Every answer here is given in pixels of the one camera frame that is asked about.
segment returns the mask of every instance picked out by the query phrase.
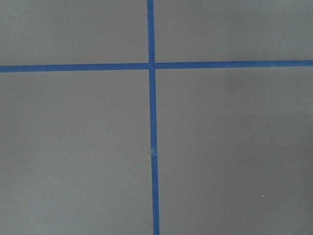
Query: gray panel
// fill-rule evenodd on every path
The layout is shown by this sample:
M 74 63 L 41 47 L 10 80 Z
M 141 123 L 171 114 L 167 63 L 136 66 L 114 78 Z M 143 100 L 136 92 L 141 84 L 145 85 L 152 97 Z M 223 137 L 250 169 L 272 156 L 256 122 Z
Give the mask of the gray panel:
M 313 234 L 312 74 L 157 71 L 162 234 Z
M 311 0 L 156 0 L 156 61 L 303 60 Z
M 146 0 L 2 0 L 0 65 L 148 61 Z
M 151 233 L 147 77 L 0 75 L 0 234 Z

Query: blue painter's tape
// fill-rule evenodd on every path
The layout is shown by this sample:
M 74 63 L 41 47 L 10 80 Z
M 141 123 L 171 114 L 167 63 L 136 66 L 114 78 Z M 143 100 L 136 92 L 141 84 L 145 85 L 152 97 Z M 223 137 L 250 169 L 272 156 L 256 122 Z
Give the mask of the blue painter's tape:
M 159 235 L 158 167 L 157 167 L 157 99 L 155 68 L 155 22 L 154 2 L 147 0 L 148 10 L 148 49 L 149 49 L 149 92 L 150 92 L 150 140 L 152 172 L 153 231 Z
M 78 65 L 15 65 L 0 66 L 0 72 L 49 72 L 49 71 L 101 71 L 101 70 L 147 70 L 148 63 L 125 64 L 78 64 Z
M 272 61 L 221 61 L 221 62 L 172 62 L 156 63 L 156 69 L 209 69 L 209 68 L 259 68 L 259 67 L 307 67 L 313 60 L 272 60 Z

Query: gray painted surface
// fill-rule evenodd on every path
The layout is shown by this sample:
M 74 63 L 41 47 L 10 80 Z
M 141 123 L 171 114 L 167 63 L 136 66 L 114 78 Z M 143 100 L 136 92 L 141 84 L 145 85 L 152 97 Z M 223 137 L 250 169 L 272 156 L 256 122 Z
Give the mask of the gray painted surface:
M 0 74 L 0 234 L 152 231 L 147 71 Z
M 155 0 L 156 61 L 303 60 L 312 0 Z
M 157 71 L 161 234 L 313 234 L 312 74 Z
M 146 0 L 2 0 L 0 65 L 148 62 Z

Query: vertical tape strip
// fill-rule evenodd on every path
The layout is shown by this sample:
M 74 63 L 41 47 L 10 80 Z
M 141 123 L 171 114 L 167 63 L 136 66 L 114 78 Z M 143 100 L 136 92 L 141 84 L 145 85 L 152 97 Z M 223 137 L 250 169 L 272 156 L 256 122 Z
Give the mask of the vertical tape strip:
M 152 172 L 152 206 L 154 235 L 159 235 L 158 169 L 157 169 L 157 100 L 155 68 L 155 22 L 154 3 L 147 0 L 148 10 L 148 49 L 149 49 L 149 91 L 150 91 L 150 138 Z

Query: gray wall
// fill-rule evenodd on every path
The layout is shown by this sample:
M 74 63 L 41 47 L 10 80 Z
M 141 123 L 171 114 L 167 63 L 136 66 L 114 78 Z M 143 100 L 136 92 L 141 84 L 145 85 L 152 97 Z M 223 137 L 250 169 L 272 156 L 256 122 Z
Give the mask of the gray wall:
M 147 63 L 146 0 L 2 0 L 0 66 Z M 313 59 L 311 0 L 155 0 L 156 61 Z M 157 70 L 161 235 L 313 234 L 313 68 Z M 147 70 L 0 73 L 0 234 L 153 232 Z

